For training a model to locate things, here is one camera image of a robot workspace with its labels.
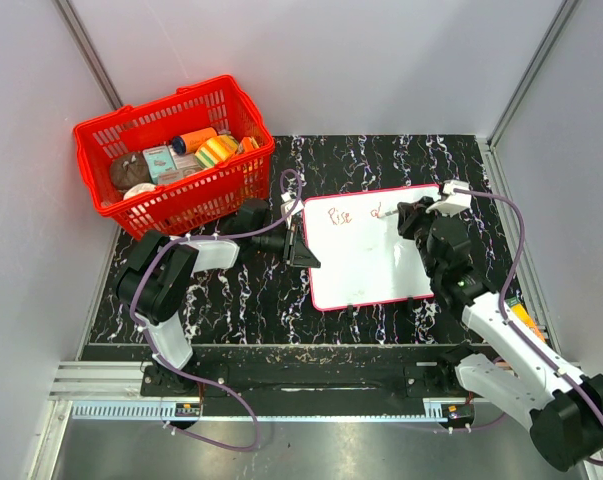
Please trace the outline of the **pink framed whiteboard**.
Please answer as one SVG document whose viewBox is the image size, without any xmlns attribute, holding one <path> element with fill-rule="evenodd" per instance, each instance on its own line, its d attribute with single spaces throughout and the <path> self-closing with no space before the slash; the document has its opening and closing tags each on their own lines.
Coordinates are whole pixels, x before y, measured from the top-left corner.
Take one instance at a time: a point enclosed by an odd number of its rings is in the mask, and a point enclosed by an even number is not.
<svg viewBox="0 0 603 480">
<path fill-rule="evenodd" d="M 316 310 L 326 312 L 433 296 L 415 243 L 397 233 L 398 217 L 378 214 L 438 197 L 435 184 L 309 198 L 305 243 L 321 262 L 310 270 Z"/>
</svg>

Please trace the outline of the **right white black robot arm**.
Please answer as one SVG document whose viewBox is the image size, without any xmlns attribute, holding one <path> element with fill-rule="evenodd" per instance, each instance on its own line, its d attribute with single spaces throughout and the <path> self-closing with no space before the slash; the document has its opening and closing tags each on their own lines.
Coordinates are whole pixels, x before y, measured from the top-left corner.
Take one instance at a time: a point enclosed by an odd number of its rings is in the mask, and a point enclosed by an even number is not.
<svg viewBox="0 0 603 480">
<path fill-rule="evenodd" d="M 515 420 L 541 457 L 566 472 L 603 467 L 603 375 L 587 376 L 544 343 L 475 267 L 464 222 L 446 201 L 423 197 L 397 206 L 397 231 L 412 240 L 440 307 L 482 337 L 510 367 L 469 347 L 450 351 L 435 375 L 449 396 L 477 394 Z"/>
</svg>

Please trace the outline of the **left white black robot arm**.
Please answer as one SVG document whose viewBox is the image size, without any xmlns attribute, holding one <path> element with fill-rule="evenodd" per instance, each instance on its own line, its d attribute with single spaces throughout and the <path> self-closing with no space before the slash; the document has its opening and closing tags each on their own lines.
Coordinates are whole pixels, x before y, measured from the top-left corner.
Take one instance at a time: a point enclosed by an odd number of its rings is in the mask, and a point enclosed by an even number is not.
<svg viewBox="0 0 603 480">
<path fill-rule="evenodd" d="M 193 274 L 230 269 L 254 253 L 275 254 L 291 267 L 321 266 L 293 220 L 303 210 L 303 202 L 288 194 L 282 200 L 282 218 L 277 221 L 267 201 L 245 200 L 219 236 L 170 237 L 149 230 L 120 269 L 115 295 L 132 313 L 155 363 L 165 368 L 163 384 L 174 394 L 189 394 L 198 381 L 195 354 L 178 314 Z"/>
</svg>

